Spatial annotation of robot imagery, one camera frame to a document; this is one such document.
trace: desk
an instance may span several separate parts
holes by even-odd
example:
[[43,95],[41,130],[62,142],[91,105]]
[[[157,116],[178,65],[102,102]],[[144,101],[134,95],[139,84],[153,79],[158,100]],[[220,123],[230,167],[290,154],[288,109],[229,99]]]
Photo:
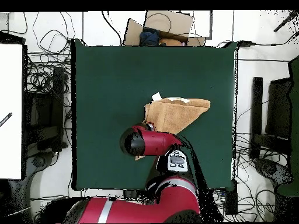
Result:
[[72,40],[72,187],[144,189],[154,157],[135,161],[119,139],[144,119],[156,92],[211,101],[180,135],[193,145],[208,186],[229,187],[236,47],[85,47]]

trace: white floor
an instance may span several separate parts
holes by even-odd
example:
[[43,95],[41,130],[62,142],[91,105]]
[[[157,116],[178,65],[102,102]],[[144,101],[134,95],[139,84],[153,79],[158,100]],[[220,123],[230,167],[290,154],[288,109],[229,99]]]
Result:
[[[72,17],[73,27],[70,17],[62,12],[67,22],[69,37],[83,39],[89,46],[118,46],[119,38],[116,33],[104,21],[101,12],[68,12]],[[193,11],[182,11],[182,13],[190,13]],[[26,39],[28,52],[41,51],[37,46],[37,41],[33,33],[33,23],[36,20],[36,12],[26,12],[28,30],[26,34],[20,35]],[[120,33],[121,38],[124,37],[124,32],[128,18],[134,19],[136,22],[143,24],[145,12],[109,12],[112,26]],[[288,11],[283,10],[214,10],[213,11],[213,38],[206,41],[206,46],[216,46],[224,40],[251,40],[259,44],[284,43],[290,36],[295,33],[298,19],[286,24],[277,33],[273,30],[280,22],[288,15]],[[209,36],[209,11],[194,11],[195,26],[193,25],[190,32],[195,32],[201,36]],[[7,29],[7,22],[0,18],[0,30]],[[57,29],[66,34],[64,20],[59,12],[40,12],[34,26],[34,32],[37,35],[38,41],[51,29]],[[24,32],[26,30],[23,13],[11,13],[9,15],[9,30]],[[43,46],[49,46],[51,38],[54,34],[49,35],[43,40]],[[267,89],[270,81],[280,78],[289,77],[287,61],[295,58],[299,54],[299,38],[291,40],[285,45],[275,47],[253,46],[250,48],[240,48],[239,51],[239,71],[238,71],[238,114],[246,111],[251,107],[251,88],[252,79],[255,76],[263,77],[263,101],[268,99]],[[57,51],[63,48],[65,40],[58,36],[53,40],[51,45],[52,51]],[[253,61],[253,60],[281,60],[281,61]],[[267,103],[263,105],[263,132],[266,125]],[[245,113],[238,121],[237,132],[249,133],[250,111]],[[71,122],[67,124],[67,128],[71,127]],[[249,135],[239,135],[246,139]],[[248,146],[243,142],[238,142],[240,146]],[[64,149],[59,156],[57,163],[39,172],[35,175],[31,187],[31,197],[40,198],[53,195],[68,195],[68,184],[71,178],[71,148]],[[252,195],[262,189],[272,190],[273,187],[268,179],[263,178],[255,172],[253,167],[239,169],[239,177],[246,182],[251,188]],[[83,194],[94,195],[118,195],[122,196],[119,190],[87,190]],[[69,189],[71,197],[80,196],[80,191]],[[248,197],[249,190],[244,183],[238,184],[238,195],[240,198]],[[274,196],[270,192],[263,192],[259,196],[259,200],[265,204],[274,204]],[[252,199],[247,198],[239,202],[240,204],[252,204]],[[40,207],[45,204],[44,201],[34,201],[32,203],[32,212],[36,213]],[[239,210],[251,208],[249,205],[240,205]],[[267,221],[272,219],[272,214],[264,213]],[[246,220],[253,221],[255,215],[241,213]]]

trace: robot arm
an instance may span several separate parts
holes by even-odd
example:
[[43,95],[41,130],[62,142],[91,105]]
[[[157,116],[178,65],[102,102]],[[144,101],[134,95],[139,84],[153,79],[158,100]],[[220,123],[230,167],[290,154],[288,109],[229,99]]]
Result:
[[223,221],[223,217],[214,201],[213,192],[208,189],[195,151],[188,140],[183,141],[173,134],[156,132],[148,125],[137,124],[121,136],[120,147],[124,153],[133,156],[159,156],[160,163],[163,163],[162,171],[180,173],[188,170],[191,172],[194,185],[197,188],[196,195],[202,221]]

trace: black cable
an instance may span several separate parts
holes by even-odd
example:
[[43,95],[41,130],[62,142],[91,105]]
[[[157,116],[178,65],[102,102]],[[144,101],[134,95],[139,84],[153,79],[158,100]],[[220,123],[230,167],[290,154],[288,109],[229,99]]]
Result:
[[59,158],[59,154],[60,154],[60,152],[58,152],[58,154],[57,154],[56,162],[54,164],[52,164],[51,166],[54,166],[57,163],[58,158]]
[[292,38],[296,37],[299,35],[299,31],[295,32],[286,42],[281,43],[281,44],[256,44],[256,43],[251,43],[252,46],[283,46],[287,44]]
[[26,19],[25,12],[23,12],[23,14],[24,14],[24,19],[25,19],[25,23],[26,23],[26,30],[25,30],[25,32],[23,32],[23,33],[19,33],[19,32],[17,32],[17,31],[10,31],[10,30],[1,30],[0,32],[4,32],[4,31],[6,31],[7,33],[11,32],[11,33],[17,33],[17,34],[26,34],[27,31],[28,31],[28,24],[27,24],[27,19]]
[[70,119],[69,113],[71,112],[72,109],[70,109],[70,111],[68,111],[68,113],[67,113],[67,109],[66,108],[64,108],[64,110],[65,110],[64,130],[65,130],[65,134],[67,136],[68,143],[72,146],[71,142],[69,141],[68,133],[67,133],[67,128],[66,128],[67,120]]
[[71,172],[71,179],[69,180],[69,183],[68,183],[68,197],[69,197],[69,186],[71,185],[71,181],[72,181],[72,172]]
[[257,206],[256,209],[258,210],[259,217],[260,217],[264,222],[267,222],[267,220],[266,220],[266,219],[263,219],[262,216],[260,215],[260,212],[259,212],[259,205],[258,205],[258,196],[259,196],[260,193],[262,193],[262,192],[264,192],[264,191],[268,191],[268,192],[274,194],[274,196],[275,196],[275,193],[274,193],[273,191],[268,190],[268,189],[264,189],[264,190],[259,191],[259,192],[256,194],[256,196],[255,196],[255,204],[256,204],[256,206]]
[[104,18],[104,20],[107,22],[107,24],[113,29],[113,31],[117,34],[117,36],[119,37],[119,40],[120,40],[120,46],[122,46],[122,41],[121,41],[121,37],[119,35],[119,33],[115,30],[115,28],[108,22],[108,20],[106,19],[105,15],[104,15],[104,12],[102,11],[102,16]]
[[195,30],[195,33],[196,33],[194,11],[193,11],[193,19],[194,19],[194,30]]
[[180,33],[180,34],[175,34],[175,35],[173,35],[173,36],[169,36],[169,37],[167,37],[168,39],[169,38],[172,38],[172,37],[175,37],[175,36],[181,36],[181,35],[183,35],[183,34],[195,34],[195,35],[197,35],[198,37],[203,37],[203,36],[201,36],[201,35],[199,35],[199,34],[197,34],[197,33]]
[[169,24],[170,24],[170,26],[169,26],[169,30],[167,31],[167,33],[169,33],[170,30],[171,30],[171,20],[170,20],[170,18],[169,18],[167,15],[164,15],[164,14],[162,14],[162,13],[155,13],[155,14],[152,14],[151,16],[147,17],[146,20],[145,20],[145,22],[146,22],[149,18],[151,18],[152,16],[154,16],[154,15],[163,15],[163,16],[167,17],[167,19],[169,20]]
[[250,111],[251,110],[251,108],[249,108],[247,111],[244,111],[240,116],[242,116],[243,114],[245,114],[245,113],[247,113],[248,111]]
[[31,198],[30,201],[40,201],[40,200],[56,200],[59,198],[68,198],[68,196],[64,196],[64,195],[55,195],[55,196],[46,196],[46,197],[41,197],[41,198]]
[[220,42],[220,43],[218,44],[218,46],[216,46],[216,47],[219,47],[222,43],[229,43],[229,42],[232,42],[232,41],[231,41],[231,40],[224,40],[224,41]]

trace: cable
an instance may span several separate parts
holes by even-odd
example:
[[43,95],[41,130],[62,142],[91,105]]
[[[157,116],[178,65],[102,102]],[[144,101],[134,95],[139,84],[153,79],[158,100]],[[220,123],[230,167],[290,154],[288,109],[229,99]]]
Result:
[[264,192],[264,191],[268,191],[268,192],[270,192],[270,193],[272,193],[272,194],[274,194],[274,195],[275,195],[275,193],[274,193],[273,191],[268,190],[268,189],[264,189],[264,190],[259,191],[259,192],[256,194],[256,196],[255,196],[255,204],[256,204],[256,206],[257,206],[256,209],[258,210],[259,217],[260,217],[264,222],[267,222],[267,220],[266,220],[266,219],[263,219],[262,216],[260,215],[260,212],[259,212],[259,205],[258,205],[258,196],[259,196],[260,193],[262,193],[262,192]]
[[60,154],[60,152],[58,152],[58,154],[57,154],[56,162],[54,164],[52,164],[51,166],[54,166],[57,163],[58,158],[59,158],[59,154]]
[[194,19],[194,30],[195,30],[195,33],[196,33],[194,11],[193,11],[193,19]]
[[26,210],[28,210],[28,209],[30,209],[30,208],[31,208],[31,206],[27,207],[26,209],[21,209],[20,211],[17,211],[17,212],[15,212],[15,213],[9,214],[9,215],[7,215],[7,216],[16,215],[16,214],[21,213],[21,212],[23,212],[23,211],[26,211]]
[[242,116],[243,114],[245,114],[245,113],[247,113],[248,111],[250,111],[251,110],[251,108],[249,108],[247,111],[244,111],[240,116]]
[[169,24],[170,24],[170,26],[169,26],[169,30],[167,31],[167,33],[169,33],[170,30],[171,30],[171,20],[170,20],[170,18],[169,18],[167,15],[164,15],[164,14],[162,14],[162,13],[152,14],[151,16],[149,16],[149,17],[146,18],[145,22],[146,22],[149,18],[151,18],[152,16],[154,16],[154,15],[163,15],[163,16],[167,17],[167,19],[169,20]]
[[104,15],[104,12],[102,11],[102,16],[104,18],[104,20],[107,22],[107,24],[113,29],[113,31],[118,35],[119,37],[119,40],[120,40],[120,46],[123,45],[122,41],[121,41],[121,37],[119,35],[119,33],[115,30],[115,28],[108,22],[108,20],[106,19],[105,15]]
[[26,30],[25,30],[25,32],[23,32],[23,33],[19,33],[19,32],[17,32],[17,31],[10,31],[10,30],[1,30],[0,32],[4,32],[4,31],[6,31],[7,33],[11,32],[11,33],[17,33],[17,34],[26,34],[27,31],[28,31],[28,24],[27,24],[27,19],[26,19],[25,12],[23,12],[23,14],[24,14],[24,19],[25,19],[25,23],[26,23]]
[[175,34],[175,35],[173,35],[173,36],[170,36],[170,37],[168,37],[168,39],[169,38],[172,38],[172,37],[175,37],[175,36],[180,36],[180,35],[183,35],[183,34],[195,34],[195,35],[197,35],[198,37],[203,37],[203,36],[201,36],[201,35],[199,35],[199,34],[197,34],[197,33],[180,33],[180,34]]
[[256,44],[256,43],[252,43],[252,46],[283,46],[285,44],[287,44],[292,38],[295,38],[296,36],[299,35],[299,31],[295,32],[286,42],[281,43],[281,44]]
[[71,172],[71,179],[69,180],[69,183],[68,183],[68,197],[69,197],[69,186],[71,185],[71,181],[72,181],[72,172]]
[[220,42],[220,43],[218,44],[218,46],[216,46],[216,47],[219,47],[222,43],[229,43],[229,42],[232,42],[232,41],[231,41],[231,40],[224,40],[224,41]]
[[39,201],[39,200],[57,200],[60,198],[68,198],[68,196],[64,195],[56,195],[56,196],[47,196],[47,197],[41,197],[41,198],[31,198],[30,201]]

